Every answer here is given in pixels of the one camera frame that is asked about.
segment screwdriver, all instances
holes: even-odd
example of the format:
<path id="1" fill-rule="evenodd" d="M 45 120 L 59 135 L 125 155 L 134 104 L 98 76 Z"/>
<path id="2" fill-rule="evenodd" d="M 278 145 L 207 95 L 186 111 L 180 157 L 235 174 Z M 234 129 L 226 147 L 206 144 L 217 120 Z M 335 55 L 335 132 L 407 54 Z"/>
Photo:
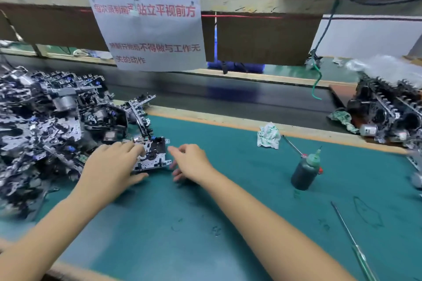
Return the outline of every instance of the screwdriver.
<path id="1" fill-rule="evenodd" d="M 303 154 L 302 152 L 300 152 L 300 150 L 298 149 L 298 148 L 296 148 L 296 146 L 294 145 L 294 144 L 292 144 L 292 142 L 290 141 L 290 140 L 288 140 L 287 139 L 287 137 L 285 136 L 285 135 L 282 135 L 282 137 L 284 138 L 284 140 L 286 140 L 287 141 L 287 143 L 289 144 L 289 145 L 291 145 L 299 154 L 300 154 L 300 156 L 302 157 L 302 158 L 306 158 L 308 155 L 305 155 L 305 154 Z M 319 167 L 319 171 L 318 171 L 318 174 L 322 174 L 322 168 L 321 167 Z"/>
<path id="2" fill-rule="evenodd" d="M 378 281 L 378 279 L 373 274 L 371 268 L 369 268 L 369 265 L 368 265 L 368 262 L 366 261 L 365 255 L 363 254 L 362 250 L 357 245 L 355 239 L 351 235 L 349 228 L 346 226 L 346 223 L 344 222 L 344 220 L 343 220 L 340 212 L 338 211 L 337 207 L 335 206 L 334 202 L 331 201 L 331 205 L 333 206 L 338 218 L 340 219 L 342 226 L 345 228 L 347 234 L 349 235 L 349 238 L 350 238 L 351 243 L 352 243 L 351 248 L 353 249 L 353 252 L 356 255 L 357 261 L 359 262 L 359 265 L 360 265 L 363 273 L 365 274 L 367 281 Z"/>

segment green bottle cap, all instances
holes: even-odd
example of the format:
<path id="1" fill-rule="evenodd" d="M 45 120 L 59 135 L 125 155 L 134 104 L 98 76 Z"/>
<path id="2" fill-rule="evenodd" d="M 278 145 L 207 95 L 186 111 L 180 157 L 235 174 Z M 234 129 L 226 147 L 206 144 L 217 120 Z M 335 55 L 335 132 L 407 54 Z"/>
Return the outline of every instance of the green bottle cap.
<path id="1" fill-rule="evenodd" d="M 321 158 L 319 157 L 319 153 L 321 152 L 321 149 L 318 149 L 315 153 L 311 153 L 307 158 L 306 162 L 311 167 L 319 167 L 319 164 L 321 163 Z"/>

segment dispensing bottle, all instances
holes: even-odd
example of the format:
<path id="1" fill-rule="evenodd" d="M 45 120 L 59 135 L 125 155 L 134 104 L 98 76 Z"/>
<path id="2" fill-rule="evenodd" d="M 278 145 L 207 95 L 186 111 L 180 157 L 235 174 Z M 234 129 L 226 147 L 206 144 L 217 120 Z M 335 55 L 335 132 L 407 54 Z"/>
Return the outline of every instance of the dispensing bottle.
<path id="1" fill-rule="evenodd" d="M 307 190 L 319 172 L 319 164 L 321 159 L 319 153 L 321 148 L 307 157 L 302 157 L 290 182 L 293 187 L 299 190 Z"/>

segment red wire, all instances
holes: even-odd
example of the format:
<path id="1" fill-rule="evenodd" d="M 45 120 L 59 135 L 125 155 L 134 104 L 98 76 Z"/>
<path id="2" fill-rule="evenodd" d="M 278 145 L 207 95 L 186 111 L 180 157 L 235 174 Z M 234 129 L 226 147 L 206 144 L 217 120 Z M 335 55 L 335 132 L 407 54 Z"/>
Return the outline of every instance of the red wire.
<path id="1" fill-rule="evenodd" d="M 80 9 L 81 12 L 92 12 L 90 9 Z M 272 17 L 272 16 L 242 16 L 240 14 L 201 14 L 201 17 L 214 17 L 214 18 L 266 18 L 266 19 L 282 19 L 283 17 Z"/>

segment hand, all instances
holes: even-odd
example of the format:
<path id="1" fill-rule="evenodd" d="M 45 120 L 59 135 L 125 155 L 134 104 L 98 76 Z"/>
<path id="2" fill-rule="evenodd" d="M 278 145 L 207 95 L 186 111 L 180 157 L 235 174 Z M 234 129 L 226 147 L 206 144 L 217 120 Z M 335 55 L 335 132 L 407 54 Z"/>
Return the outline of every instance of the hand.
<path id="1" fill-rule="evenodd" d="M 215 169 L 208 161 L 208 158 L 198 145 L 184 144 L 179 148 L 170 146 L 168 152 L 174 157 L 170 169 L 178 168 L 173 171 L 173 181 L 179 181 L 182 178 L 188 178 L 198 184 L 204 176 L 213 173 Z"/>
<path id="2" fill-rule="evenodd" d="M 146 173 L 130 175 L 139 155 L 145 155 L 144 146 L 133 142 L 99 146 L 86 161 L 69 197 L 78 202 L 87 201 L 101 210 L 126 188 L 148 176 Z"/>

